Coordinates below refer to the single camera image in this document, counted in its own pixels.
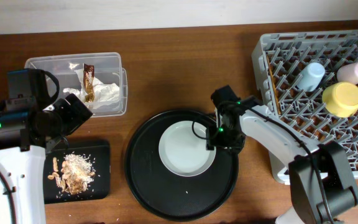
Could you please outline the white napkin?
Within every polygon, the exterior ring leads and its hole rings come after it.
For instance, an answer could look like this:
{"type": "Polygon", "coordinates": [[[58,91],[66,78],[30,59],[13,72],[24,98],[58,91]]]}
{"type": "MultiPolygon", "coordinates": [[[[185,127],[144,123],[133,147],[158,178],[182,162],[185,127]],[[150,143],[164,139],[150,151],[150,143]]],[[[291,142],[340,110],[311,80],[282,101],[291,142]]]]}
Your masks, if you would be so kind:
{"type": "Polygon", "coordinates": [[[74,94],[79,99],[82,99],[84,97],[82,90],[78,90],[75,88],[64,88],[63,92],[68,94],[74,94]]]}
{"type": "Polygon", "coordinates": [[[106,103],[113,102],[116,103],[120,98],[120,88],[115,84],[104,84],[99,79],[94,77],[93,80],[93,89],[94,89],[94,101],[92,103],[87,103],[85,101],[85,89],[83,86],[83,69],[75,70],[78,79],[80,81],[80,89],[82,90],[84,97],[81,101],[89,108],[99,108],[104,106],[106,103]]]}

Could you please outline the grey plate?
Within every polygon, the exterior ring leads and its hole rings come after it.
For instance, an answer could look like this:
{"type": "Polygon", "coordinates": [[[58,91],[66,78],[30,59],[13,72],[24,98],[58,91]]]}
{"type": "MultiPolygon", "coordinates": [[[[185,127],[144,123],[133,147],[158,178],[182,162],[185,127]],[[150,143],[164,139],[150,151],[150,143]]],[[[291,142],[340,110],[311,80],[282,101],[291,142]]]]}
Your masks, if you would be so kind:
{"type": "Polygon", "coordinates": [[[161,135],[158,153],[163,165],[182,177],[194,177],[207,171],[216,150],[206,150],[206,127],[191,121],[179,121],[161,135]]]}

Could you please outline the food leftovers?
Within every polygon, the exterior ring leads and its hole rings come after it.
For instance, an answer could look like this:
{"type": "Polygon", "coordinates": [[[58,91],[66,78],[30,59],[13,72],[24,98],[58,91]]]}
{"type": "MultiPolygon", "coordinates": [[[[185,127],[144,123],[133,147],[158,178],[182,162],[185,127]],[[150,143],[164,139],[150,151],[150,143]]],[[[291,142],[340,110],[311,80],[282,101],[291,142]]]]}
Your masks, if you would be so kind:
{"type": "Polygon", "coordinates": [[[94,163],[95,159],[84,154],[71,153],[62,159],[52,157],[52,171],[47,174],[47,179],[53,180],[58,188],[56,198],[86,192],[96,175],[94,163]]]}

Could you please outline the wooden chopstick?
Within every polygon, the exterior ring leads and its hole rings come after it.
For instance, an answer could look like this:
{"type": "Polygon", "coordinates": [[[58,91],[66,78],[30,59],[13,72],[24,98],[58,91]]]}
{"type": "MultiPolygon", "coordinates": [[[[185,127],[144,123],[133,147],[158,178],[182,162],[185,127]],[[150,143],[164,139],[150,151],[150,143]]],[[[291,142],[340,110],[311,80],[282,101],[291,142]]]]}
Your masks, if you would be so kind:
{"type": "Polygon", "coordinates": [[[278,97],[277,97],[278,93],[277,93],[276,86],[275,86],[275,78],[273,76],[272,66],[270,64],[269,56],[267,54],[266,54],[266,59],[267,59],[267,65],[268,65],[268,72],[269,72],[269,75],[270,75],[270,79],[272,80],[272,88],[273,88],[273,93],[274,93],[274,98],[275,98],[277,114],[281,115],[282,112],[281,112],[280,104],[279,104],[278,97]]]}

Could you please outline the brown snack wrapper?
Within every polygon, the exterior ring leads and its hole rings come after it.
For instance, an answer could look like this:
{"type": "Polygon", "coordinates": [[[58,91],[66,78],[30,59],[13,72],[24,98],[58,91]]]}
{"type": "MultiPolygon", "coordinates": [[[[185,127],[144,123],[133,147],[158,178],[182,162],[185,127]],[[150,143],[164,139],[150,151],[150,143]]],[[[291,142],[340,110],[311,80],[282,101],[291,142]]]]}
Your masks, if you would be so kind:
{"type": "Polygon", "coordinates": [[[85,101],[87,103],[92,103],[94,101],[94,89],[93,89],[93,80],[94,80],[94,66],[84,64],[83,65],[83,86],[85,89],[85,101]]]}

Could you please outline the blue cup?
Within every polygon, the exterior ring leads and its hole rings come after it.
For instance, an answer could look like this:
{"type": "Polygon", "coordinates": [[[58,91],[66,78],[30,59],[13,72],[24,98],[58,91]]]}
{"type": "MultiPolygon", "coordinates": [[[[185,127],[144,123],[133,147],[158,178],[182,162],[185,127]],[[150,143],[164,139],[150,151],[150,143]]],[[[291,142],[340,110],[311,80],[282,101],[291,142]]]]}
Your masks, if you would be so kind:
{"type": "Polygon", "coordinates": [[[312,62],[300,72],[301,78],[296,86],[306,92],[314,91],[321,82],[324,74],[325,68],[323,65],[317,62],[312,62]]]}

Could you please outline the yellow bowl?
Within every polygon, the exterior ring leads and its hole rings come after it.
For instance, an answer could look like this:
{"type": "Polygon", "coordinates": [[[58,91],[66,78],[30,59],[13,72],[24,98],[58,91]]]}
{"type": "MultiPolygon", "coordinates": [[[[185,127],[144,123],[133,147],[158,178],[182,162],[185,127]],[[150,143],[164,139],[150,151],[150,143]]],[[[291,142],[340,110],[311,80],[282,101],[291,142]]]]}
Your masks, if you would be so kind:
{"type": "Polygon", "coordinates": [[[358,86],[349,82],[339,82],[323,91],[326,109],[340,118],[347,118],[358,111],[358,86]]]}

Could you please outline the pink cup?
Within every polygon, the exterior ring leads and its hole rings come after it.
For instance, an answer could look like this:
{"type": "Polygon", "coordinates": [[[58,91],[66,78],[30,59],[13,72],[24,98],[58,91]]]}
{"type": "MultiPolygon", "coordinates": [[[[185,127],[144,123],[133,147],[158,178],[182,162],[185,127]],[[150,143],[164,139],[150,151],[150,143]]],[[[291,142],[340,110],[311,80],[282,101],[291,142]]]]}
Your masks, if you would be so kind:
{"type": "Polygon", "coordinates": [[[358,62],[341,67],[337,71],[337,80],[339,82],[358,84],[358,62]]]}

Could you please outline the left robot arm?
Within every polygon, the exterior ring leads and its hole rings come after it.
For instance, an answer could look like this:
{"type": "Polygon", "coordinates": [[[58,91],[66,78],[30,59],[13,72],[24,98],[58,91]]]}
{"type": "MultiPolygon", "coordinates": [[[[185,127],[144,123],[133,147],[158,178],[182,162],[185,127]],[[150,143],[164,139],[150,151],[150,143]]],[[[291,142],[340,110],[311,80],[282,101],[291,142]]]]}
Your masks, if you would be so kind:
{"type": "Polygon", "coordinates": [[[48,71],[26,68],[7,74],[9,98],[0,102],[0,223],[45,223],[46,155],[92,112],[74,94],[50,95],[48,71]]]}

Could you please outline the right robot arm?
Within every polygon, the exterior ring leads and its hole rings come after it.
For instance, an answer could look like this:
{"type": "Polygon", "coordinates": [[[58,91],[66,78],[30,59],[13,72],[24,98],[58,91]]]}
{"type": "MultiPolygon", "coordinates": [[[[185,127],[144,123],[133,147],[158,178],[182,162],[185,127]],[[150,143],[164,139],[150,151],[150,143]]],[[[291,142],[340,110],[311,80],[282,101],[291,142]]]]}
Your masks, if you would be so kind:
{"type": "Polygon", "coordinates": [[[338,223],[338,215],[358,205],[358,186],[339,143],[300,134],[258,99],[241,100],[228,85],[211,100],[216,125],[206,130],[207,149],[238,154],[250,137],[287,168],[292,206],[275,223],[338,223]]]}

